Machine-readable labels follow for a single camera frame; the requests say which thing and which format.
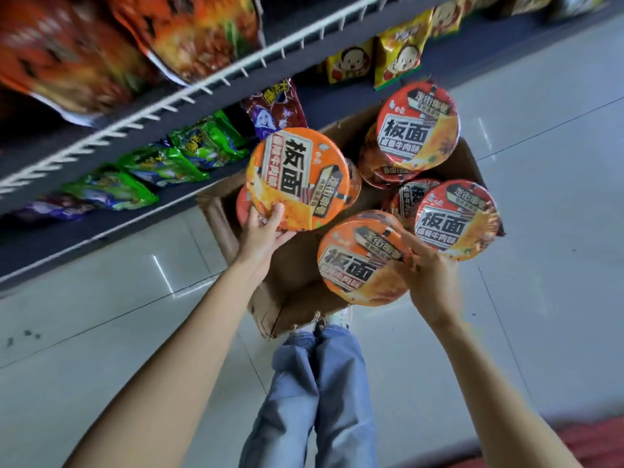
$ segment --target packaging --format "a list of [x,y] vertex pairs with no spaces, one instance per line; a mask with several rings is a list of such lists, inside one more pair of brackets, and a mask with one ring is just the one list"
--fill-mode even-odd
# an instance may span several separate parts
[[308,127],[291,78],[247,98],[243,106],[260,140],[284,128]]
[[171,80],[208,77],[261,44],[254,0],[109,0],[115,18]]
[[325,61],[327,80],[336,84],[350,78],[365,77],[371,69],[374,38],[331,55]]
[[431,33],[432,18],[433,9],[430,9],[377,36],[375,90],[418,68],[425,42]]
[[503,0],[501,15],[511,16],[541,10],[552,0]]
[[434,187],[418,205],[410,230],[458,261],[472,259],[494,241],[499,214],[488,191],[468,180]]
[[389,189],[413,179],[418,171],[398,168],[390,164],[377,144],[377,123],[373,123],[359,151],[357,167],[362,179],[371,187]]
[[464,0],[464,14],[462,18],[478,10],[484,10],[494,5],[499,0]]
[[0,80],[92,125],[128,103],[156,71],[90,1],[3,0]]
[[[247,192],[247,188],[243,185],[238,192],[236,197],[236,216],[238,218],[238,223],[240,223],[241,227],[244,227],[249,220],[249,207],[252,205],[252,201],[249,198],[249,192]],[[258,214],[258,222],[261,225],[267,224],[267,219],[262,215]]]
[[193,126],[174,130],[169,140],[202,171],[223,167],[249,154],[244,149],[248,141],[236,131],[223,110],[217,110]]
[[549,6],[550,21],[561,21],[594,11],[604,0],[553,0]]
[[349,169],[340,149],[308,128],[273,133],[254,150],[246,186],[261,215],[273,205],[285,205],[283,229],[304,231],[322,227],[346,203]]
[[455,102],[429,80],[414,82],[394,93],[377,119],[377,142],[386,161],[421,172],[441,164],[459,139]]
[[25,223],[35,223],[41,220],[80,220],[86,212],[95,207],[72,195],[51,193],[38,197],[26,204],[24,208],[15,210],[11,214]]
[[177,148],[154,143],[135,149],[119,159],[119,166],[139,179],[164,187],[168,184],[200,182],[210,175],[200,172]]
[[459,31],[464,16],[464,0],[449,0],[435,7],[431,21],[431,37],[436,38]]
[[349,194],[344,203],[345,207],[350,207],[358,199],[359,191],[362,190],[362,174],[359,173],[357,167],[349,158],[344,158],[349,168]]
[[[378,113],[379,106],[372,106],[325,127],[322,132],[341,150],[357,151]],[[485,185],[477,162],[463,139],[459,140],[444,163],[428,173],[442,180],[462,178]],[[244,182],[245,173],[241,172],[211,185],[198,196],[200,210],[228,264],[236,258],[242,234],[235,204]],[[249,305],[262,336],[274,338],[290,331],[293,324],[310,322],[316,311],[328,314],[348,305],[328,289],[319,274],[317,254],[323,234],[354,214],[378,208],[390,194],[391,191],[364,184],[358,200],[340,212],[331,223],[314,233],[298,233],[273,253],[268,276],[255,290]],[[502,226],[499,233],[504,235]]]
[[158,202],[158,197],[147,187],[113,165],[105,165],[76,182],[65,184],[63,192],[110,210],[133,210]]
[[392,215],[380,210],[371,210],[368,216],[356,214],[329,230],[321,241],[319,272],[327,287],[349,304],[385,305],[408,290],[387,262],[403,261],[409,250],[401,235],[384,222],[399,225]]
[[414,179],[404,183],[396,194],[388,197],[381,205],[381,210],[396,217],[403,227],[408,227],[410,217],[416,211],[415,207],[421,202],[425,194],[440,185],[436,179]]

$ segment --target tile floor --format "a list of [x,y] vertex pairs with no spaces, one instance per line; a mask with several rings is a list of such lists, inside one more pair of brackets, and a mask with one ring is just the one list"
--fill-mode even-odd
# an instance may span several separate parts
[[[623,21],[452,93],[509,233],[461,265],[465,316],[552,420],[624,411]],[[0,299],[0,466],[60,467],[224,268],[190,210]],[[450,366],[407,299],[356,309],[354,328],[380,466],[474,446]],[[278,344],[243,320],[185,467],[236,466]]]

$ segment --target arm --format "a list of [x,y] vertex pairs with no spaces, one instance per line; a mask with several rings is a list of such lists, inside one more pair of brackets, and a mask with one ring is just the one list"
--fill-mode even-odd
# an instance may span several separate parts
[[265,227],[252,207],[235,262],[84,435],[66,468],[176,467],[193,439],[249,299],[271,255],[283,205]]
[[394,270],[446,352],[490,468],[580,468],[542,417],[505,380],[462,321],[457,262],[400,229],[413,255]]

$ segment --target hand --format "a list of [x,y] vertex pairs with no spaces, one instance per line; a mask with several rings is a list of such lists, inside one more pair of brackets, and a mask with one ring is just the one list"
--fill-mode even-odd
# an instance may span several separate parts
[[267,276],[273,252],[296,234],[294,231],[277,232],[283,216],[284,204],[278,203],[273,207],[271,218],[262,227],[258,222],[258,210],[253,205],[249,207],[249,219],[243,230],[236,262],[251,271],[255,286]]
[[433,331],[461,323],[461,284],[457,261],[424,244],[405,229],[396,228],[403,244],[412,252],[406,262],[390,261],[389,265],[401,276],[418,309]]

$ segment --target leg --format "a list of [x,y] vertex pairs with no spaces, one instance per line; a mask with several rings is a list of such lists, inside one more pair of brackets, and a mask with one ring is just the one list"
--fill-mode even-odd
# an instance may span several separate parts
[[376,467],[375,423],[362,350],[344,320],[332,324],[330,316],[327,323],[316,347],[321,394],[316,468]]
[[240,457],[240,468],[303,468],[318,408],[310,365],[316,339],[292,333],[273,355],[275,375]]

